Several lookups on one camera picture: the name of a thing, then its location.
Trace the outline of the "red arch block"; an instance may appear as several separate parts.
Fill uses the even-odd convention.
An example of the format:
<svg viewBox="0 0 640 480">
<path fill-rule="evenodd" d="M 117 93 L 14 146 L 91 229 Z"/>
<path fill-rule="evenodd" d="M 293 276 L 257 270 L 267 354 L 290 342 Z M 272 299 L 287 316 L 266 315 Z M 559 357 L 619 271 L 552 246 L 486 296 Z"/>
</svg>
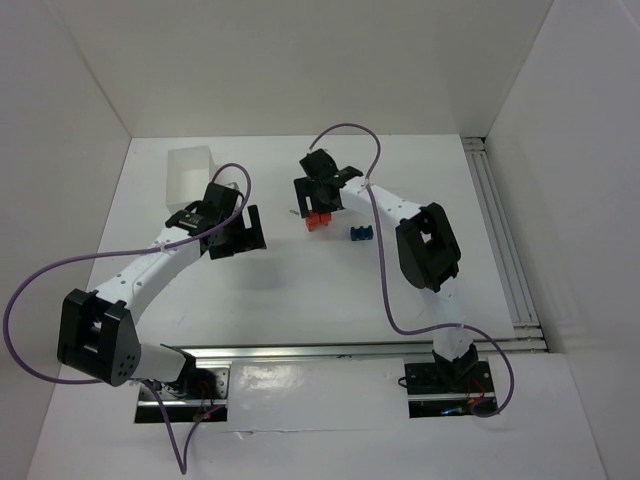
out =
<svg viewBox="0 0 640 480">
<path fill-rule="evenodd" d="M 317 215 L 317 225 L 318 226 L 328 226 L 332 219 L 331 213 L 320 213 Z"/>
</svg>

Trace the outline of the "aluminium front rail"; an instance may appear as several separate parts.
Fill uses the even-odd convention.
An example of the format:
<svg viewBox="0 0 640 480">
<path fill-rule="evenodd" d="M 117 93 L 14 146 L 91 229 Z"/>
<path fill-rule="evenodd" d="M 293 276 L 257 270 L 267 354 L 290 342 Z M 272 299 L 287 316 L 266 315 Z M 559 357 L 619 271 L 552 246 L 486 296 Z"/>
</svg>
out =
<svg viewBox="0 0 640 480">
<path fill-rule="evenodd" d="M 170 379 L 194 365 L 212 369 L 234 361 L 277 362 L 334 359 L 379 359 L 429 356 L 431 342 L 358 343 L 334 345 L 278 345 L 174 348 L 164 345 L 109 347 L 100 353 L 97 345 L 60 348 L 60 361 L 108 382 L 112 377 L 151 375 Z"/>
</svg>

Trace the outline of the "blue double arch block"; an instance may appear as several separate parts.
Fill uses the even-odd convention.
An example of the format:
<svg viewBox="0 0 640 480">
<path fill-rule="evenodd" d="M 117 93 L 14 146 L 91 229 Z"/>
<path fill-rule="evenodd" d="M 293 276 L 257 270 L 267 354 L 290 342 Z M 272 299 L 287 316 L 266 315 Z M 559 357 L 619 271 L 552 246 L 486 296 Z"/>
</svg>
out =
<svg viewBox="0 0 640 480">
<path fill-rule="evenodd" d="M 351 227 L 349 234 L 350 240 L 353 242 L 369 241 L 374 237 L 374 229 L 371 225 Z"/>
</svg>

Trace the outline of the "white plastic box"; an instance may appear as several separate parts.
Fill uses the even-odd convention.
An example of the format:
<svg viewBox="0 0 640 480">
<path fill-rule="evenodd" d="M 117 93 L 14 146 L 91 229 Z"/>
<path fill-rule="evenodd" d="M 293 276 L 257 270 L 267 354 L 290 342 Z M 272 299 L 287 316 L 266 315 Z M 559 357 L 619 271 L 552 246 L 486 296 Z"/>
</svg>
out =
<svg viewBox="0 0 640 480">
<path fill-rule="evenodd" d="M 170 214 L 201 200 L 208 183 L 228 155 L 212 152 L 208 146 L 169 150 L 167 154 L 165 205 Z"/>
</svg>

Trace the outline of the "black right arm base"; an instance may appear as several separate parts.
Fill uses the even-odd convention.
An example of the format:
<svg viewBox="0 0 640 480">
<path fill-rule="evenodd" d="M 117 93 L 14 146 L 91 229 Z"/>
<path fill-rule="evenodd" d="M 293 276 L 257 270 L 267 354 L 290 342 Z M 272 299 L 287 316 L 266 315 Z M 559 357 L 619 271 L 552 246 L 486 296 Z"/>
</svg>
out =
<svg viewBox="0 0 640 480">
<path fill-rule="evenodd" d="M 397 383 L 407 393 L 412 419 L 490 415 L 498 408 L 487 361 L 480 361 L 467 379 L 454 386 L 437 375 L 434 362 L 407 363 Z"/>
</svg>

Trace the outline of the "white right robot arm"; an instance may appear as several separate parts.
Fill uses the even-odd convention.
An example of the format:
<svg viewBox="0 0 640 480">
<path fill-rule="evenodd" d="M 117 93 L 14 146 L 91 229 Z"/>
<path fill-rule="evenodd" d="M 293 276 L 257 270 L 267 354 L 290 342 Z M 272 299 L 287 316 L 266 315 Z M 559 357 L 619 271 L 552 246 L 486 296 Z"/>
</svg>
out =
<svg viewBox="0 0 640 480">
<path fill-rule="evenodd" d="M 463 326 L 465 315 L 457 291 L 461 250 L 444 208 L 422 206 L 374 185 L 352 167 L 339 169 L 323 149 L 307 154 L 300 165 L 305 176 L 293 181 L 307 228 L 326 226 L 331 214 L 349 210 L 372 219 L 378 242 L 381 290 L 391 328 L 403 336 L 433 335 L 435 370 L 443 384 L 465 383 L 478 363 L 473 339 Z M 382 231 L 395 235 L 398 263 L 405 280 L 419 290 L 436 323 L 414 330 L 401 328 L 391 312 Z"/>
</svg>

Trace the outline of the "aluminium side rail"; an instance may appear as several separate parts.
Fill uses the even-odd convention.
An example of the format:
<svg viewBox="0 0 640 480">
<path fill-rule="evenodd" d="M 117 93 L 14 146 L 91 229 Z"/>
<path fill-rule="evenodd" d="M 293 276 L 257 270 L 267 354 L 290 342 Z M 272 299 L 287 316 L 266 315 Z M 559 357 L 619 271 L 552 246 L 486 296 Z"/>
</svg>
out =
<svg viewBox="0 0 640 480">
<path fill-rule="evenodd" d="M 508 225 L 482 138 L 462 137 L 462 147 L 479 200 L 507 305 L 515 329 L 512 351 L 547 351 L 533 298 Z"/>
</svg>

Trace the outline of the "red square block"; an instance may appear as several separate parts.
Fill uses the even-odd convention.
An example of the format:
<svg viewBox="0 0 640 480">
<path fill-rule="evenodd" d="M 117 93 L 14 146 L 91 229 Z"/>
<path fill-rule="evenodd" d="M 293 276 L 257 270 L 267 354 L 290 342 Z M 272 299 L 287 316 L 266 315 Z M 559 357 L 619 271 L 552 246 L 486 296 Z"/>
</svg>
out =
<svg viewBox="0 0 640 480">
<path fill-rule="evenodd" d="M 322 215 L 316 212 L 310 212 L 308 217 L 305 219 L 305 224 L 309 232 L 316 230 L 318 227 L 323 225 Z"/>
</svg>

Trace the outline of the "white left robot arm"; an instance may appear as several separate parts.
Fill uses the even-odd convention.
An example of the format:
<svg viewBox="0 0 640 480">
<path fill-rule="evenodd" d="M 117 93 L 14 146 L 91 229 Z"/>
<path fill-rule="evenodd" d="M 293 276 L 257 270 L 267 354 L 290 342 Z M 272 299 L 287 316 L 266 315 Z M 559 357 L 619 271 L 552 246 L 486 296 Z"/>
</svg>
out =
<svg viewBox="0 0 640 480">
<path fill-rule="evenodd" d="M 183 270 L 207 255 L 213 260 L 266 246 L 257 206 L 241 192 L 210 182 L 203 199 L 174 213 L 150 253 L 136 258 L 94 290 L 63 301 L 58 360 L 117 387 L 127 381 L 161 382 L 182 395 L 215 376 L 193 355 L 168 345 L 143 344 L 136 326 L 152 301 Z"/>
</svg>

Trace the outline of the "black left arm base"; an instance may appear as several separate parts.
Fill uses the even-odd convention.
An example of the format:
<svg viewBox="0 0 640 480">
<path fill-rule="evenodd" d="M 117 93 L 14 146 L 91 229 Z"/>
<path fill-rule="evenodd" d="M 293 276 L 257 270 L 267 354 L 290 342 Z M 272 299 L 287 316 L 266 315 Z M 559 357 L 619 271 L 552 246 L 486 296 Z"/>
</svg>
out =
<svg viewBox="0 0 640 480">
<path fill-rule="evenodd" d="M 194 393 L 178 393 L 157 381 L 152 383 L 154 389 L 141 385 L 134 423 L 160 424 L 164 422 L 154 393 L 162 399 L 168 418 L 172 423 L 193 423 L 196 420 L 209 423 L 226 422 L 230 364 L 213 364 L 208 370 L 215 377 L 215 382 L 208 386 L 200 384 Z"/>
</svg>

